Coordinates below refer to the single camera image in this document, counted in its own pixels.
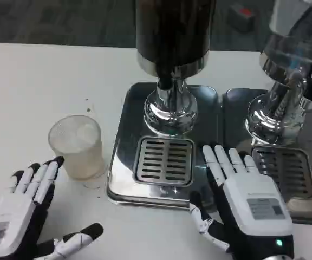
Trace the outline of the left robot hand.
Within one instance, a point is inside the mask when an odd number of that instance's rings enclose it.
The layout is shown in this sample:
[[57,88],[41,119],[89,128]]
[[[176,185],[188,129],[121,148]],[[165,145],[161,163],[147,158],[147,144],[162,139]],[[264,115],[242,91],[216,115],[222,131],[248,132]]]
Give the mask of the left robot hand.
[[97,240],[100,223],[39,243],[64,157],[15,172],[0,198],[0,259],[67,259]]

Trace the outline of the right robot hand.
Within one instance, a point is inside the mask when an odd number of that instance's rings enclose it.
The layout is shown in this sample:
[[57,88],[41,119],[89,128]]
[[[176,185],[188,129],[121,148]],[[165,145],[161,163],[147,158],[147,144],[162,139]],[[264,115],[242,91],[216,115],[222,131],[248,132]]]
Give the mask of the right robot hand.
[[221,218],[205,210],[199,192],[189,198],[198,232],[233,259],[294,259],[293,221],[281,193],[252,156],[204,145],[207,180]]

